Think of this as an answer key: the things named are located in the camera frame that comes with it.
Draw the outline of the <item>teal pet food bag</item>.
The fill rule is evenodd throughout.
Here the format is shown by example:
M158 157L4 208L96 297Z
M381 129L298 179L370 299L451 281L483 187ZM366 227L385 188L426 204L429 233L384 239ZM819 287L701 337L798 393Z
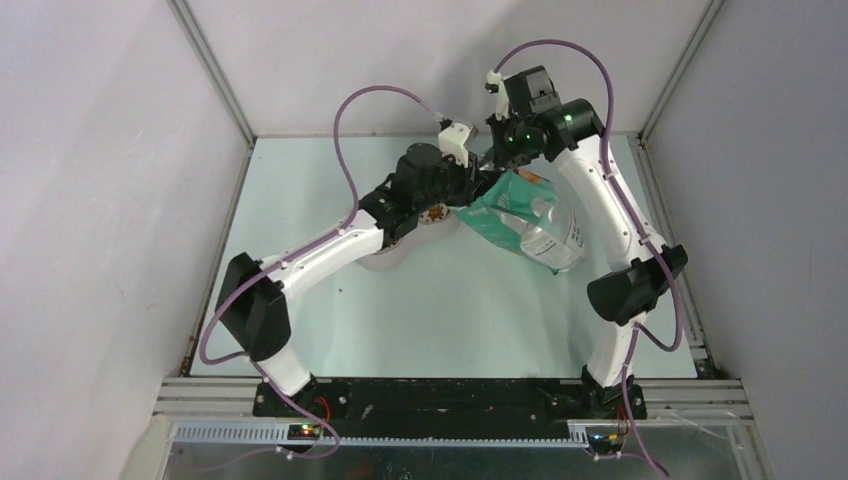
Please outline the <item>teal pet food bag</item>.
M492 153L478 161L480 173L496 174L491 187L460 220L490 244L548 268L566 272L585 258L577 216L563 189L525 167L497 170Z

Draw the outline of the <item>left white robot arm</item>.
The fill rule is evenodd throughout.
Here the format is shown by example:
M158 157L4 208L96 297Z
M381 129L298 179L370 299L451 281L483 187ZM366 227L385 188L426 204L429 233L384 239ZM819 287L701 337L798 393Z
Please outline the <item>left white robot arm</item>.
M316 403L311 372L291 342L289 303L346 265L376 254L417 229L435 207L466 207L498 181L503 170L484 168L472 156L466 166L428 143L415 143L393 172L334 229L276 257L232 258L212 324L222 324L242 354L278 393L292 416L304 416Z

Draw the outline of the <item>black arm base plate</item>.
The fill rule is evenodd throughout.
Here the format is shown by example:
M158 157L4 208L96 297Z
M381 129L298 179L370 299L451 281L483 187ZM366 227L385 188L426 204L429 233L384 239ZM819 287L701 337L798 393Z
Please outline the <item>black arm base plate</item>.
M640 386L590 379L324 378L294 401L349 439L566 440L571 420L647 417Z

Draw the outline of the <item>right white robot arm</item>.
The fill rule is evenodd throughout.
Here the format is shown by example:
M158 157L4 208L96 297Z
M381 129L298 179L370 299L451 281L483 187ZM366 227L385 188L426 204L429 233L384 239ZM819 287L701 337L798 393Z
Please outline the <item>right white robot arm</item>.
M553 163L600 236L610 271L588 284L587 296L606 324L586 365L594 383L583 388L581 402L591 416L606 418L622 403L617 385L630 371L633 332L688 255L682 246L670 246L636 204L588 100L562 101L542 66L508 76L490 71L485 88L496 101L486 120L495 166L511 169L538 157Z

